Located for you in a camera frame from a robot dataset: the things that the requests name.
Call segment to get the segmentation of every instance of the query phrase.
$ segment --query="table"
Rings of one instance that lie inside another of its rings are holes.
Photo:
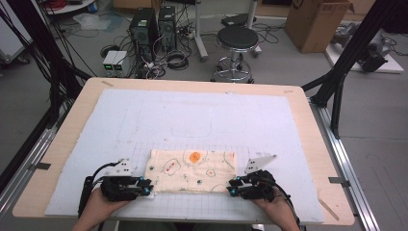
[[[110,78],[88,80],[42,159],[43,163],[51,164],[51,167],[48,170],[36,170],[13,208],[13,214],[16,217],[46,218],[44,211],[55,190],[64,163],[72,152],[100,93],[104,89],[231,91],[244,94],[286,96],[293,112],[293,119],[309,169],[317,187],[319,202],[324,213],[324,224],[350,225],[354,222],[354,216],[341,185],[331,184],[328,180],[328,177],[337,177],[337,173],[307,98],[300,87]]]

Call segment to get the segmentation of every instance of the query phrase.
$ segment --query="white device box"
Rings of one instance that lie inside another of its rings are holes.
[[[117,55],[117,51],[109,51],[106,55],[105,60],[103,61],[103,66],[106,71],[107,77],[114,77],[115,70],[114,70],[114,61]]]
[[[129,57],[127,51],[117,51],[114,60],[115,75],[119,78],[126,77],[129,73]]]

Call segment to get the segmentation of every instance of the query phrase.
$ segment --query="desk leg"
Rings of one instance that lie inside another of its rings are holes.
[[[194,35],[195,43],[197,44],[198,51],[200,52],[200,61],[205,62],[208,59],[207,50],[205,49],[203,40],[200,35],[200,16],[201,16],[201,0],[195,0],[195,31]]]
[[[246,21],[246,27],[248,29],[252,29],[252,23],[254,21],[254,17],[255,17],[255,12],[256,12],[256,7],[258,5],[258,1],[259,0],[251,0],[251,3],[249,5],[249,14],[248,14],[248,20]],[[261,47],[256,46],[255,50],[253,50],[253,55],[254,57],[258,57],[259,54],[262,53]]]

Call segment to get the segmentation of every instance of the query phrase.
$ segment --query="metal stool base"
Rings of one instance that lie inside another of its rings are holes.
[[[249,64],[246,61],[240,61],[238,59],[234,61],[231,57],[224,57],[218,61],[212,81],[215,80],[215,76],[230,81],[240,81],[246,78],[249,78],[249,80],[252,79],[251,67]]]

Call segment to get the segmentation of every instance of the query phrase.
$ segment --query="computer tower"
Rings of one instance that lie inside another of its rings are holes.
[[[147,62],[156,60],[159,51],[159,30],[153,8],[138,8],[129,26],[136,53]]]
[[[176,37],[176,9],[172,6],[161,6],[159,11],[159,32],[162,45],[162,51],[171,51],[177,49]]]

